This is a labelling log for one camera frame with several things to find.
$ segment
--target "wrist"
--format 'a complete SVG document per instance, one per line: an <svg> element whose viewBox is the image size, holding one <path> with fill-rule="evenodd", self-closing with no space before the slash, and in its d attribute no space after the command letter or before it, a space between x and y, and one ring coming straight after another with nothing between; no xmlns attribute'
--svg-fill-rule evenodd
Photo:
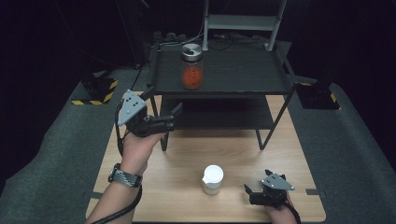
<svg viewBox="0 0 396 224"><path fill-rule="evenodd" d="M143 175L146 171L147 164L138 164L137 162L122 161L120 169L131 175Z"/></svg>
<svg viewBox="0 0 396 224"><path fill-rule="evenodd" d="M142 175L132 175L122 171L122 169L120 168L120 163L116 163L111 173L108 175L108 182L112 183L113 181L116 181L133 188L140 187L142 184L142 180Z"/></svg>

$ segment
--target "metal shelf frame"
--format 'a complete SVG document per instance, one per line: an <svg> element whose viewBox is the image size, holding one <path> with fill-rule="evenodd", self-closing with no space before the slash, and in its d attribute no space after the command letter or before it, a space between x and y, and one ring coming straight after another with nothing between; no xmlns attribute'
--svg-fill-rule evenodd
<svg viewBox="0 0 396 224"><path fill-rule="evenodd" d="M209 29L271 31L270 40L265 44L265 49L269 51L273 50L287 3L287 0L280 1L276 16L245 16L209 14L209 0L205 0L203 50L208 50L207 35Z"/></svg>
<svg viewBox="0 0 396 224"><path fill-rule="evenodd" d="M246 53L241 59L235 56L240 55L240 51L206 51L205 82L198 90L187 90L179 78L179 51L153 48L146 84L148 88L154 87L155 95L163 97L161 111L154 97L150 98L154 116L169 115L169 111L182 102L186 111L183 109L185 114L175 123L175 130L255 130L260 150L263 150L287 109L298 81L277 44L272 51L263 49ZM275 120L272 120L264 99L266 95L285 97ZM253 119L240 122L240 118ZM264 141L260 130L270 131ZM167 148L168 137L169 133L161 140L163 151Z"/></svg>

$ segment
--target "black shelf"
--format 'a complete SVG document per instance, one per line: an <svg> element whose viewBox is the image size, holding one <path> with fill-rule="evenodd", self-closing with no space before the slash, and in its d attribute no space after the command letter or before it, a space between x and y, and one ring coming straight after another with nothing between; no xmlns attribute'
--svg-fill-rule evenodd
<svg viewBox="0 0 396 224"><path fill-rule="evenodd" d="M175 122L176 130L260 130L274 125L265 96L183 98L163 96L161 115L169 115L179 103L183 112Z"/></svg>
<svg viewBox="0 0 396 224"><path fill-rule="evenodd" d="M292 89L277 51L209 50L203 62L203 85L188 90L181 83L180 52L155 52L147 84L158 95L287 95Z"/></svg>

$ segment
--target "wooden table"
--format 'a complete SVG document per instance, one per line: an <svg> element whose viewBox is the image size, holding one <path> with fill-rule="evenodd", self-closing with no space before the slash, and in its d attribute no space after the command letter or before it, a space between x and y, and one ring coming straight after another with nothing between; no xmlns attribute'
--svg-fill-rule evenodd
<svg viewBox="0 0 396 224"><path fill-rule="evenodd" d="M275 116L284 99L267 96L267 100ZM161 96L156 96L157 105L160 101ZM244 189L247 184L253 191L260 190L259 181L266 177L265 169L285 174L296 188L290 191L290 197L303 222L320 222L326 218L319 196L306 192L316 186L288 110L265 150L259 150L255 131L178 130L170 135L167 151L162 151L157 144L148 161L144 194L136 207L134 221L270 221L263 206L249 203ZM101 193L106 189L108 173L120 159L113 129L93 192ZM204 169L210 164L217 164L224 171L217 195L207 195L202 189ZM91 198L87 216L97 201Z"/></svg>

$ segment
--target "shelf leg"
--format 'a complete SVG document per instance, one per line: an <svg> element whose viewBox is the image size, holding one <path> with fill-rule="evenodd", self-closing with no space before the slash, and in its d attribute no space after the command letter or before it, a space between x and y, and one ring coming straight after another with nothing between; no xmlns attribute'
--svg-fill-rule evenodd
<svg viewBox="0 0 396 224"><path fill-rule="evenodd" d="M204 44L202 50L208 50L207 34L208 34L208 20L209 20L209 0L205 0L205 15L204 15Z"/></svg>
<svg viewBox="0 0 396 224"><path fill-rule="evenodd" d="M157 104L155 104L154 96L151 96L149 100L151 101L152 112L154 113L154 116L158 117L158 109L157 109Z"/></svg>
<svg viewBox="0 0 396 224"><path fill-rule="evenodd" d="M282 21L282 16L283 16L283 12L285 11L286 3L287 0L282 0L282 2L280 3L279 11L277 12L276 21L274 24L274 30L271 33L270 42L265 45L265 49L268 51L273 50L277 36L277 31L279 30L280 22Z"/></svg>
<svg viewBox="0 0 396 224"><path fill-rule="evenodd" d="M163 151L166 151L166 148L168 147L168 139L169 139L169 133L167 133L160 141L161 141L161 148Z"/></svg>
<svg viewBox="0 0 396 224"><path fill-rule="evenodd" d="M279 113L276 116L273 127L271 128L270 132L268 133L267 137L264 140L264 144L262 144L260 132L258 130L256 130L256 134L257 134L257 137L259 140L260 150L264 150L265 147L267 146L268 142L270 141L270 138L271 138L272 134L274 133L274 130L275 130L277 124L279 123L280 119L282 118L283 113L285 112L286 108L288 107L291 97L293 96L294 92L296 91L296 87L297 87L297 85L293 85L293 87L291 88L291 91L290 91L288 97L286 98L285 103L282 105Z"/></svg>

